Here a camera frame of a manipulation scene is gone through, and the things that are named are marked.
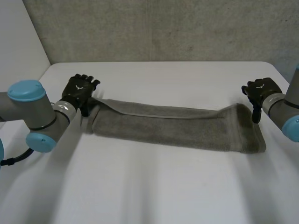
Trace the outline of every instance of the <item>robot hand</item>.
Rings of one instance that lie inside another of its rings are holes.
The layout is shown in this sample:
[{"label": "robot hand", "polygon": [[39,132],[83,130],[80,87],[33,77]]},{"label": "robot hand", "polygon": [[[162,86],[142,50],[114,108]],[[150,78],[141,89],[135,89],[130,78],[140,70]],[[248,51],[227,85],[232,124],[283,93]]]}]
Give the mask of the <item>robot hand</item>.
[{"label": "robot hand", "polygon": [[253,105],[252,121],[256,124],[261,120],[263,101],[273,93],[282,93],[279,86],[271,78],[249,81],[247,86],[242,86],[242,92]]},{"label": "robot hand", "polygon": [[81,108],[100,84],[99,80],[92,80],[93,77],[87,75],[76,74],[71,77],[62,93],[62,100],[70,102],[76,109]]}]

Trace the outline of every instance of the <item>folded towel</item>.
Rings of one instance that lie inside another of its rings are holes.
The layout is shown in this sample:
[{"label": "folded towel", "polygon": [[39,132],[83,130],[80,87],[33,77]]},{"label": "folded towel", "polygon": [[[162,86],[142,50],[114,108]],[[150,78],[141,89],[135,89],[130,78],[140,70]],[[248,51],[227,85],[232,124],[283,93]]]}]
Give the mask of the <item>folded towel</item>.
[{"label": "folded towel", "polygon": [[266,150],[259,126],[242,104],[211,111],[97,100],[87,122],[88,132],[96,135],[225,152]]}]

